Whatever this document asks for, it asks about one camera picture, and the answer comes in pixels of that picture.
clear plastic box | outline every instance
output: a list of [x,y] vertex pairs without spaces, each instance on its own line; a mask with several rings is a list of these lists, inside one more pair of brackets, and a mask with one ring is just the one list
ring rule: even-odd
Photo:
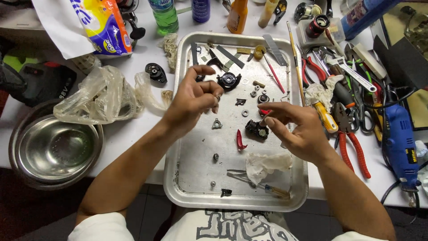
[[[312,22],[313,19],[301,20],[296,28],[297,39],[299,40],[302,48],[308,48],[315,45],[323,45],[323,46],[333,46],[328,40],[325,32],[322,33],[318,38],[312,39],[306,35],[306,28],[309,26],[309,23]],[[334,39],[340,43],[345,40],[345,33],[343,32],[342,24],[340,22],[340,18],[330,18],[330,29],[331,34]]]

aluminum tray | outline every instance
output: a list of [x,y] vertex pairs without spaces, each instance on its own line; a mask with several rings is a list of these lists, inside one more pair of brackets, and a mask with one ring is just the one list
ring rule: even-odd
[[[232,54],[236,53],[237,47],[254,49],[254,46],[261,44],[267,48],[267,57],[284,89],[290,90],[290,102],[301,105],[290,42],[278,38],[274,38],[274,40],[288,62],[288,67],[279,66],[273,54],[269,53],[266,42],[259,36],[212,32],[194,32],[186,35],[178,45],[174,94],[177,92],[178,84],[184,77],[187,68],[193,63],[191,42],[201,46],[202,53],[198,54],[199,64],[204,64],[202,56],[206,56],[208,60],[211,59],[204,48],[207,42],[213,43],[214,46],[220,44]],[[217,49],[212,50],[223,64],[229,61]],[[280,147],[281,141],[273,133],[269,133],[267,140],[260,142],[245,131],[245,125],[249,120],[260,121],[262,119],[256,106],[257,97],[250,96],[250,92],[254,90],[254,80],[266,85],[264,90],[267,91],[270,101],[273,99],[281,101],[281,97],[285,96],[278,88],[265,60],[259,61],[253,58],[247,62],[247,58],[248,55],[245,54],[239,58],[245,63],[243,69],[236,64],[230,68],[230,72],[235,75],[242,75],[241,83],[221,97],[218,114],[212,112],[202,114],[196,127],[173,144],[166,154],[163,186],[168,198],[179,206],[290,212],[299,208],[306,200],[308,193],[307,164],[297,158],[293,161],[291,170],[287,172],[276,170],[262,180],[263,184],[289,190],[290,200],[280,199],[260,188],[253,189],[248,183],[226,175],[227,169],[245,170],[245,156],[249,152],[277,154],[284,151]],[[213,68],[220,76],[224,74],[224,71],[217,66],[213,66]],[[205,80],[216,80],[216,76],[206,76]],[[249,83],[242,84],[243,79],[248,79]],[[247,102],[244,106],[235,106],[236,98],[247,99]],[[249,111],[248,117],[242,116],[241,112],[244,109]],[[216,118],[223,125],[221,129],[211,128]],[[237,129],[241,130],[243,144],[248,145],[242,151],[238,151],[236,145]],[[220,156],[217,163],[213,161],[214,153],[218,153]],[[215,187],[210,186],[211,181],[216,182]],[[222,188],[231,189],[232,195],[220,198]]]

orange bottle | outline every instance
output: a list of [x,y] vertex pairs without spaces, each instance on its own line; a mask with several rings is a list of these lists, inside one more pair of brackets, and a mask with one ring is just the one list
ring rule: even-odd
[[227,18],[227,28],[231,33],[241,34],[244,31],[248,14],[247,2],[248,0],[235,0],[231,4]]

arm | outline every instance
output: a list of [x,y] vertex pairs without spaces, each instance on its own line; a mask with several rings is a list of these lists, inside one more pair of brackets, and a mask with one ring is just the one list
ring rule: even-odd
[[[294,155],[318,167],[329,206],[344,229],[395,240],[394,227],[385,208],[330,146],[313,108],[287,102],[261,104],[259,108],[273,110],[262,125],[269,126]],[[297,124],[292,133],[285,126],[289,122]]]
[[212,75],[208,66],[189,68],[164,117],[153,129],[107,166],[89,186],[77,211],[76,225],[110,212],[126,215],[148,175],[168,148],[195,127],[201,113],[218,110],[223,89],[214,81],[196,83],[197,75]]

hand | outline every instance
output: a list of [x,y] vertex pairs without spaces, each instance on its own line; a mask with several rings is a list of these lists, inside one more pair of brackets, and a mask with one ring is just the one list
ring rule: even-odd
[[174,130],[176,138],[181,138],[191,131],[204,111],[212,109],[213,113],[217,113],[223,88],[212,80],[198,83],[195,81],[198,75],[212,74],[215,74],[215,70],[206,65],[192,66],[187,70],[171,106],[162,118],[162,121]]
[[[317,111],[311,107],[301,107],[288,102],[268,102],[257,106],[272,110],[260,123],[283,142],[285,147],[297,157],[315,165],[337,155],[325,137]],[[297,127],[289,132],[285,125],[295,123]]]

